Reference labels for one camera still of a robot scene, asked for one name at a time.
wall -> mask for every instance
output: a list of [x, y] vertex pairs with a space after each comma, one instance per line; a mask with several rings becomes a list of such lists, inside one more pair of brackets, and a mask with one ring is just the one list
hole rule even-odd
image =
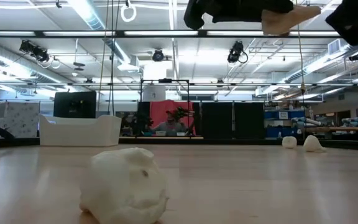
[[357, 116], [358, 109], [358, 89], [354, 88], [351, 92], [345, 92], [345, 100], [338, 100], [338, 94], [324, 99], [325, 103], [313, 105], [314, 114], [325, 114], [340, 111], [351, 111], [351, 116]]

ceiling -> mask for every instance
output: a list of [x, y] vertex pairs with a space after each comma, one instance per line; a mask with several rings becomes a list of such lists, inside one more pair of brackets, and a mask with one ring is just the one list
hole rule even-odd
[[[114, 7], [106, 7], [108, 1], [94, 1], [97, 13], [102, 20], [106, 20], [108, 13], [108, 29], [118, 30], [170, 30], [189, 29], [186, 27], [183, 16], [188, 0], [177, 0], [173, 10], [173, 22], [170, 24], [170, 10], [168, 0], [131, 1], [135, 5], [137, 15], [131, 22], [124, 22], [117, 15], [118, 1], [114, 1]], [[312, 5], [324, 7], [331, 0], [311, 0]], [[53, 0], [1, 0], [0, 1], [0, 30], [89, 30], [90, 28], [78, 13], [68, 5], [66, 1], [60, 1], [62, 8], [55, 7]], [[304, 30], [332, 30], [325, 23], [325, 18], [332, 13], [337, 4], [327, 7], [322, 15], [311, 22], [300, 25]], [[206, 22], [203, 29], [206, 30], [260, 30], [259, 23], [251, 22], [226, 22], [213, 24], [211, 17], [204, 17]], [[48, 49], [48, 53], [61, 62], [59, 68], [49, 67], [48, 70], [60, 77], [67, 78], [73, 82], [84, 82], [86, 78], [92, 78], [99, 82], [101, 75], [103, 82], [109, 82], [113, 72], [116, 82], [138, 82], [138, 72], [122, 72], [117, 69], [119, 65], [116, 60], [111, 65], [109, 56], [111, 49], [106, 47], [101, 39], [79, 39], [76, 53], [75, 39], [28, 39], [33, 44]], [[233, 43], [237, 40], [249, 45], [249, 61], [244, 65], [236, 65], [234, 68], [227, 63], [227, 55]], [[302, 59], [304, 62], [313, 60], [317, 55], [327, 50], [327, 45], [335, 39], [301, 39]], [[15, 53], [17, 56], [9, 55], [11, 60], [24, 63], [24, 60], [35, 60], [29, 55], [22, 55], [19, 51], [22, 39], [0, 38], [0, 47]], [[138, 56], [140, 65], [152, 63], [150, 52], [162, 49], [165, 55], [173, 56], [173, 42], [171, 38], [120, 38], [116, 40], [127, 55]], [[298, 39], [235, 39], [235, 38], [175, 38], [177, 46], [178, 73], [177, 78], [189, 79], [192, 82], [216, 82], [223, 78], [225, 82], [277, 82], [274, 75], [292, 71], [301, 66], [300, 45]], [[73, 76], [75, 66], [74, 60], [86, 64], [83, 72], [77, 72]], [[172, 61], [164, 62], [168, 66], [167, 76], [173, 78]], [[347, 62], [346, 66], [358, 65], [358, 62]], [[338, 60], [327, 67], [314, 71], [323, 73], [326, 77], [334, 75], [345, 69], [344, 61]], [[257, 86], [240, 86], [237, 90], [254, 90]]]

box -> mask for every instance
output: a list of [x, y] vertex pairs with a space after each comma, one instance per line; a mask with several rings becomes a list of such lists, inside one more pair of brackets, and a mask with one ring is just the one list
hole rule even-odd
[[97, 119], [57, 118], [40, 115], [41, 146], [118, 145], [121, 118], [102, 115]]

security camera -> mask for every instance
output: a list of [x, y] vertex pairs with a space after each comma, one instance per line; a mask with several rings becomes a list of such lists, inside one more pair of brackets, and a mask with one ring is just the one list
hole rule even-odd
[[164, 54], [162, 53], [162, 50], [155, 50], [152, 59], [154, 62], [161, 62], [162, 60], [164, 60]]

white foam object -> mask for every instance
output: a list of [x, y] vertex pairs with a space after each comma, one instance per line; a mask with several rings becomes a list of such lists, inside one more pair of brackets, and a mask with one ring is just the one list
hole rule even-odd
[[326, 148], [320, 145], [318, 138], [312, 135], [306, 138], [303, 148], [306, 152], [326, 152]]
[[93, 156], [80, 186], [80, 208], [100, 224], [153, 224], [165, 211], [167, 181], [140, 148]]
[[298, 141], [293, 136], [287, 136], [283, 138], [282, 145], [285, 149], [294, 149]]
[[97, 119], [58, 118], [40, 115], [41, 146], [118, 145], [121, 118], [102, 115]]

